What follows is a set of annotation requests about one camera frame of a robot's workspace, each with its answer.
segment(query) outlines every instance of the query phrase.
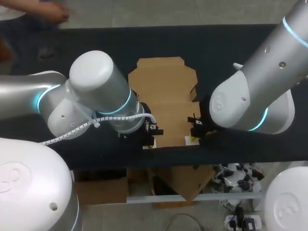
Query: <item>concrete floor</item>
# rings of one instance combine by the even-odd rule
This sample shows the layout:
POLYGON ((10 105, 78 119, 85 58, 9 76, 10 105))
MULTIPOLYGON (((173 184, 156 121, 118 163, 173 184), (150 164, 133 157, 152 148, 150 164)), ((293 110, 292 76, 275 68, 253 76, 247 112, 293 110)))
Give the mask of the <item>concrete floor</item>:
MULTIPOLYGON (((296 0, 64 0, 72 15, 61 28, 278 23, 296 0)), ((9 64, 0 64, 0 74, 9 64)), ((205 231, 222 231, 228 214, 217 201, 193 207, 152 209, 142 205, 97 205, 84 209, 83 231, 160 231, 170 216, 187 213, 205 231)), ((169 230, 196 231, 177 219, 169 230)))
POLYGON ((62 28, 278 23, 296 0, 64 0, 62 28))
MULTIPOLYGON (((193 216, 203 231, 226 231, 223 221, 230 214, 218 201, 170 209, 153 209, 151 204, 96 205, 84 210, 83 231, 163 231, 168 219, 179 213, 193 216)), ((192 219, 181 216, 167 231, 198 231, 198 226, 192 219)))

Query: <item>white cable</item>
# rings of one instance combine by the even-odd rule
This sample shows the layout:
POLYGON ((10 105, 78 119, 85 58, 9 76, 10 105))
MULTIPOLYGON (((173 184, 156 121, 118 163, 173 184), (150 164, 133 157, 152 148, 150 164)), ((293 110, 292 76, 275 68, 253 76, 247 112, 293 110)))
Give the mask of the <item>white cable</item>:
POLYGON ((188 218, 191 218, 196 226, 198 227, 198 230, 199 231, 202 231, 203 230, 203 227, 202 225, 200 224, 200 222, 194 218, 193 216, 189 215, 189 214, 186 214, 186 213, 178 213, 178 214, 175 214, 173 216, 171 216, 168 221, 167 221, 167 224, 165 225, 165 227, 162 229, 162 231, 167 231, 169 229, 169 227, 171 226, 171 224, 174 222, 174 220, 178 217, 178 216, 185 216, 185 217, 188 217, 188 218))
POLYGON ((132 115, 132 116, 124 116, 124 117, 117 117, 117 116, 106 116, 106 117, 101 117, 101 118, 97 118, 95 120, 89 121, 87 123, 84 123, 83 125, 80 125, 79 127, 75 128, 74 130, 59 136, 57 138, 51 139, 49 141, 44 141, 41 142, 40 144, 47 146, 53 143, 57 143, 60 142, 64 139, 67 139, 68 137, 80 132, 81 130, 91 126, 92 124, 96 123, 96 122, 103 122, 103 121, 112 121, 112 120, 133 120, 133 119, 138 119, 141 117, 149 117, 152 121, 152 123, 156 124, 156 119, 152 114, 149 113, 143 113, 143 114, 138 114, 138 115, 132 115))

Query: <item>black table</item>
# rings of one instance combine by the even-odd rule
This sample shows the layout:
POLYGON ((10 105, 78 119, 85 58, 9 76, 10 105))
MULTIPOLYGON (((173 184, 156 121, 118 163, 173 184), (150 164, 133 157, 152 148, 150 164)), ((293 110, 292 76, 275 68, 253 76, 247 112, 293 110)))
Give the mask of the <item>black table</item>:
MULTIPOLYGON (((22 66, 13 74, 55 70, 68 76, 70 65, 91 50, 108 53, 128 75, 139 58, 180 56, 197 72, 201 99, 230 77, 234 62, 243 64, 274 25, 171 26, 108 29, 71 29, 34 35, 22 66), (56 44, 57 56, 37 61, 41 39, 56 44)), ((308 159, 308 82, 292 90, 296 107, 291 127, 279 135, 227 130, 213 135, 205 147, 169 147, 142 151, 136 143, 122 144, 104 123, 84 135, 51 146, 71 169, 103 169, 238 162, 301 161, 308 159)), ((52 138, 38 115, 0 122, 0 137, 44 141, 52 138)))

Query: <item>cardboard box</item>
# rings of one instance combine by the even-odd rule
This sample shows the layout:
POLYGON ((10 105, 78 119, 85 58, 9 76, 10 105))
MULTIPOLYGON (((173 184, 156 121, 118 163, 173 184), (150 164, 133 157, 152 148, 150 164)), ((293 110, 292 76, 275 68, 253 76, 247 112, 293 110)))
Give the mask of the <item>cardboard box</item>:
POLYGON ((210 165, 157 167, 152 171, 188 202, 200 193, 215 174, 210 165))
POLYGON ((74 171, 75 190, 81 205, 126 203, 127 177, 106 179, 105 171, 74 171))
POLYGON ((193 103, 190 95, 197 83, 195 70, 180 57, 139 59, 128 81, 164 130, 156 137, 157 148, 185 146, 192 127, 187 117, 194 113, 200 117, 199 103, 193 103))

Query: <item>screw hole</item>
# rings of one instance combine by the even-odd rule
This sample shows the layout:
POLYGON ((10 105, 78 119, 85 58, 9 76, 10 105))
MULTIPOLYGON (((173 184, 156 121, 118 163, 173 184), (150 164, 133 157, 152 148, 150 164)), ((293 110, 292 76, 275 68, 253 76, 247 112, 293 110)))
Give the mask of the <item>screw hole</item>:
POLYGON ((270 47, 265 48, 264 52, 265 53, 269 53, 270 52, 270 47))
POLYGON ((285 68, 287 66, 287 64, 285 62, 280 62, 279 63, 279 67, 280 68, 285 68))
POLYGON ((52 211, 58 210, 58 205, 56 203, 50 203, 49 207, 52 211))

